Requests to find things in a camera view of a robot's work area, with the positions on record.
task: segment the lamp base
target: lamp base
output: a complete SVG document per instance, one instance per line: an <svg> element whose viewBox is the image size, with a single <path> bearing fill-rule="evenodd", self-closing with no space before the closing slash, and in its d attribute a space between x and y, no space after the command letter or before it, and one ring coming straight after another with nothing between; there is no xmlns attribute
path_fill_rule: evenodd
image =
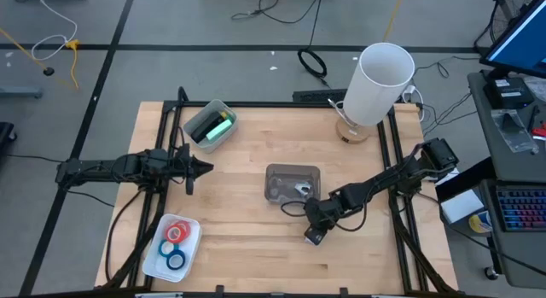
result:
<svg viewBox="0 0 546 298"><path fill-rule="evenodd" d="M369 126L349 126L342 118L335 123L335 131L341 141L349 144L363 142L372 132Z"/></svg>

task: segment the plastic bin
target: plastic bin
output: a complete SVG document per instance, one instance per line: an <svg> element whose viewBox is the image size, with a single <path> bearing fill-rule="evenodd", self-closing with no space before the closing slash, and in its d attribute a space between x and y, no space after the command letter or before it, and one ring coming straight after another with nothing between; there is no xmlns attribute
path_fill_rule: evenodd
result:
<svg viewBox="0 0 546 298"><path fill-rule="evenodd" d="M203 152L210 154L212 153L220 144L222 144L231 134L235 132L237 129L237 126L239 125L239 121L237 120L237 114L231 108L226 106L222 101L215 99L209 102L203 109L196 114L191 120L186 122L186 124L183 125L182 129L184 132L186 132L187 135L191 135L192 132L199 126L206 118L214 113L214 112L222 112L225 111L229 114L229 116L233 119L232 125L222 136L220 136L216 141L210 142L207 138L201 140L199 143L196 143L194 139L189 137L190 141L195 144L198 148L202 149Z"/></svg>
<svg viewBox="0 0 546 298"><path fill-rule="evenodd" d="M186 255L186 264L178 270L171 270L167 267L166 258L160 254L159 247L161 241L165 239L166 229L179 220L188 221L191 228L189 236L178 244L178 248ZM154 240L152 240L148 253L146 254L146 259L144 259L142 271L150 277L161 278L173 283L180 282L189 274L189 270L191 269L195 255L197 254L200 240L201 226L199 225L199 222L170 213L163 215L160 224L155 231Z"/></svg>

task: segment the green object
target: green object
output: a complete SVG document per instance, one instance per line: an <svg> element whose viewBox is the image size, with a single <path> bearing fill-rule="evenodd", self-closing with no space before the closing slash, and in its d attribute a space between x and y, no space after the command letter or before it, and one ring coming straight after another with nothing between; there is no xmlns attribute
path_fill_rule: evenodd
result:
<svg viewBox="0 0 546 298"><path fill-rule="evenodd" d="M230 120L225 120L224 122L220 123L218 126L214 127L213 130L211 130L209 133L206 134L206 138L210 142L216 141L218 137L222 136L229 128L231 127L232 123Z"/></svg>

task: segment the desk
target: desk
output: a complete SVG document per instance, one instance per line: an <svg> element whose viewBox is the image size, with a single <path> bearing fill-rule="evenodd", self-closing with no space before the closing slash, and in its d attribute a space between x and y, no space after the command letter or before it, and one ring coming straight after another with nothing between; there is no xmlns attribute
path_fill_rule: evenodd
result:
<svg viewBox="0 0 546 298"><path fill-rule="evenodd" d="M130 152L153 148L162 105L141 104ZM397 105L396 110L402 148L408 154L422 142L417 108ZM198 111L184 107L181 124ZM369 204L362 230L330 231L318 247L304 242L303 233L309 225L306 218L290 218L264 199L265 168L273 162L319 167L322 198L328 196L328 190L382 172L377 133L364 143L341 142L334 131L338 115L330 108L234 111L240 120L239 128L226 143L210 155L195 146L191 148L197 158L214 164L212 172L195 181L194 195L186 196L183 185L171 184L168 191L166 213L196 219L203 228L191 273L180 283L155 279L152 290L212 292L222 284L226 292L339 294L340 287L347 287L351 294L402 294L386 192L376 195ZM423 187L424 193L434 196L431 184ZM120 186L114 216L136 188L133 184ZM134 246L142 201L140 197L127 208L113 232L112 272ZM444 280L456 288L437 205L420 197L413 203L424 254ZM359 213L341 223L354 226L361 218ZM410 256L409 265L415 272ZM138 277L137 284L142 284L143 274ZM416 288L415 274L411 277ZM103 283L104 256L96 277L96 284Z"/></svg>
<svg viewBox="0 0 546 298"><path fill-rule="evenodd" d="M477 163L452 180L441 184L436 189L438 197L440 201L444 201L464 190L479 185L480 194L484 199L484 204L490 210L491 222L494 225L493 238L488 239L488 243L518 260L534 265L539 269L546 269L543 248L538 247L546 243L546 232L503 232L497 220L497 212L492 205L489 192L489 188L495 180L520 182L522 184L546 184L546 169L544 168L544 165L546 165L546 151L544 150L544 144L539 142L540 152L537 155L532 155L530 151L512 153L491 118L491 105L483 90L485 86L483 75L481 73L470 73L468 83L470 84L470 91L476 104L479 121L491 157ZM525 125L529 122L532 108L535 105L538 105L541 110L541 113L535 119L535 123L538 125L541 120L546 120L546 105L535 98L535 102L518 110L518 114ZM497 258L494 254L491 256L497 272L505 274L511 285L546 289L543 276L504 258Z"/></svg>

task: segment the blue tape roll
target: blue tape roll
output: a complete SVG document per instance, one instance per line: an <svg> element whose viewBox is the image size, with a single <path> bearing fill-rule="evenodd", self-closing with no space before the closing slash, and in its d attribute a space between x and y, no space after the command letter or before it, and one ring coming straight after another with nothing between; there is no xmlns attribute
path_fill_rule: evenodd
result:
<svg viewBox="0 0 546 298"><path fill-rule="evenodd" d="M165 244L168 243L168 244L171 244L172 245L172 250L171 251L167 251L166 253L163 252L163 247L165 247ZM158 249L158 251L160 252L161 256L163 257L167 257L169 256L169 254L174 251L174 250L178 250L178 244L177 243L172 243L172 242L168 242L166 239L162 240L160 242L160 247Z"/></svg>
<svg viewBox="0 0 546 298"><path fill-rule="evenodd" d="M178 270L186 264L186 254L182 250L172 250L167 256L167 267L171 270Z"/></svg>

